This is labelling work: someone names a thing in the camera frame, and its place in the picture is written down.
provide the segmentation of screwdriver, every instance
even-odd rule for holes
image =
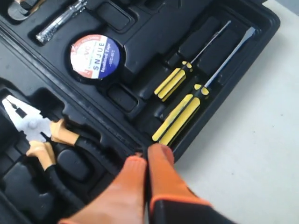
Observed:
[[[187,120],[193,115],[196,109],[199,108],[201,100],[207,99],[210,94],[209,86],[217,78],[222,69],[227,65],[227,63],[233,58],[236,52],[241,48],[241,46],[252,37],[255,33],[253,27],[249,28],[245,33],[242,40],[232,51],[232,53],[227,57],[224,63],[219,67],[219,69],[213,74],[213,76],[207,81],[205,85],[195,84],[193,93],[188,94],[185,98],[177,105],[177,107],[169,114],[164,123],[152,136],[154,141],[158,141],[164,145],[168,145],[182,126],[187,122]]]
[[[181,68],[176,68],[161,84],[156,88],[155,95],[158,95],[164,102],[186,79],[186,73],[192,72],[193,63],[202,55],[202,53],[213,43],[213,41],[228,27],[231,20],[225,26],[214,34],[210,42],[196,55],[191,62],[183,61]]]

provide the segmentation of tool bag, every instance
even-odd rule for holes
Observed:
[[[1,101],[12,95],[64,119],[118,169],[154,142],[177,161],[278,30],[262,2],[2,0]],[[26,156],[3,105],[0,130],[0,223],[53,224],[76,212]],[[114,179],[80,146],[48,141],[58,178],[84,203]]]

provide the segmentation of black plastic tray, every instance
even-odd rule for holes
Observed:
[[[195,83],[208,80],[219,66],[216,61],[227,56],[232,46],[253,26],[256,29],[254,37],[221,72],[211,86],[208,101],[171,143],[178,160],[280,25],[278,17],[262,6],[261,1],[139,0],[125,4],[120,0],[89,0],[88,9],[65,24],[50,42],[44,46],[38,44],[35,35],[71,3],[70,0],[47,0],[29,18],[15,22],[7,15],[10,1],[2,1],[0,96],[13,94],[53,120],[64,117],[73,129],[97,140],[102,150],[120,166],[137,148],[153,143],[151,136],[163,122],[163,111],[182,98]],[[169,100],[157,99],[153,94],[157,86],[182,60],[190,60],[188,50],[184,52],[180,46],[209,20],[216,21],[217,28],[232,21],[223,34],[226,39],[220,37],[217,42],[220,47],[211,48],[213,60],[199,64],[196,75],[188,78]],[[213,29],[206,26],[202,36],[214,33]],[[117,79],[105,86],[83,84],[73,76],[69,49],[86,34],[109,36],[121,46],[124,63]],[[194,42],[191,49],[200,51],[200,47]],[[0,124],[3,121],[10,127],[3,108],[1,112]],[[55,223],[74,212],[46,184],[42,170],[36,169],[37,160],[24,156],[28,142],[21,133],[13,127],[6,128],[0,145],[2,224]],[[82,157],[91,167],[87,180],[78,182],[63,172],[61,177],[72,191],[89,202],[114,177],[92,158]],[[65,156],[61,155],[60,159],[66,162]],[[75,172],[74,164],[68,166]]]

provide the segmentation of tool case compartment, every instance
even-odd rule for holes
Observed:
[[[64,24],[45,45],[36,39],[72,0],[46,0],[23,21],[7,14],[12,0],[0,3],[0,96],[8,94],[64,118],[69,127],[93,139],[120,169],[126,157],[152,144],[153,134],[195,84],[205,83],[249,27],[255,34],[210,86],[209,98],[169,143],[178,160],[220,107],[279,28],[278,17],[257,0],[88,0],[86,10]],[[193,72],[162,101],[155,89],[191,61],[227,21],[231,24],[193,65]],[[70,51],[85,35],[113,39],[121,62],[113,78],[86,82],[72,69]],[[72,214],[47,184],[38,160],[28,158],[24,134],[0,106],[0,222],[55,223]],[[85,203],[113,180],[88,154],[55,149],[57,171]]]

